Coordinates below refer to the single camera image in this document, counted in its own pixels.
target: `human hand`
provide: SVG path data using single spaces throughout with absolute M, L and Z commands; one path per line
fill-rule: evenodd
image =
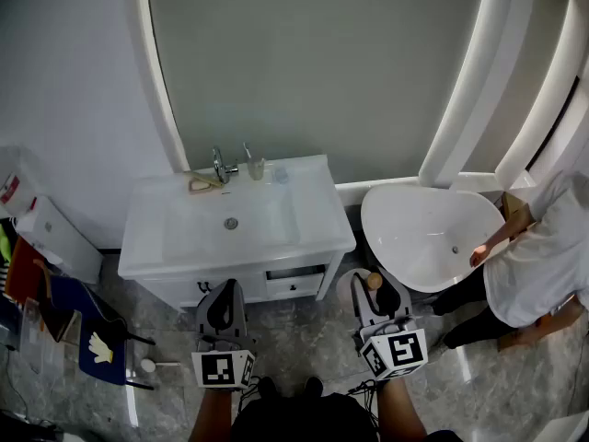
M 470 256 L 470 266 L 473 268 L 478 266 L 482 261 L 489 257 L 490 252 L 491 248 L 487 247 L 486 244 L 478 246 L 473 250 L 472 255 Z

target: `chair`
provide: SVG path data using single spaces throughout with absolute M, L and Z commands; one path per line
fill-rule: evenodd
M 153 390 L 152 386 L 127 380 L 126 355 L 129 339 L 150 345 L 156 345 L 156 343 L 151 339 L 144 339 L 128 332 L 125 319 L 79 280 L 50 275 L 44 264 L 41 268 L 45 274 L 45 281 L 49 285 L 52 304 L 58 309 L 75 309 L 82 314 L 78 357 L 80 370 L 114 385 L 129 385 Z M 96 332 L 112 351 L 111 363 L 95 363 L 96 355 L 89 349 L 93 332 Z

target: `white cloth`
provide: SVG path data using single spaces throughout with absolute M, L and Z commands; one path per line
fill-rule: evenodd
M 489 306 L 521 328 L 572 294 L 589 308 L 589 179 L 557 174 L 530 202 L 536 223 L 484 265 Z

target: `person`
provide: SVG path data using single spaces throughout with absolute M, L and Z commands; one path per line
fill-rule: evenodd
M 583 314 L 589 307 L 588 181 L 580 173 L 560 172 L 538 187 L 535 200 L 474 249 L 470 265 L 478 267 L 497 244 L 522 233 L 432 303 L 438 316 L 469 302 L 488 303 L 478 316 L 443 338 L 443 345 L 434 351 L 437 355 L 446 348 L 510 333 L 513 344 L 535 343 Z M 546 324 L 535 324 L 551 312 Z
M 206 390 L 189 442 L 225 441 L 377 441 L 371 416 L 351 396 L 322 397 L 323 384 L 310 378 L 303 395 L 283 398 L 263 378 L 260 399 L 250 402 L 231 426 L 231 392 Z M 452 431 L 427 435 L 402 378 L 377 384 L 382 442 L 460 442 Z

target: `cabinet drawer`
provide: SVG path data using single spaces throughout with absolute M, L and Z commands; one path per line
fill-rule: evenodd
M 323 273 L 266 280 L 268 299 L 286 299 L 316 295 L 322 280 Z

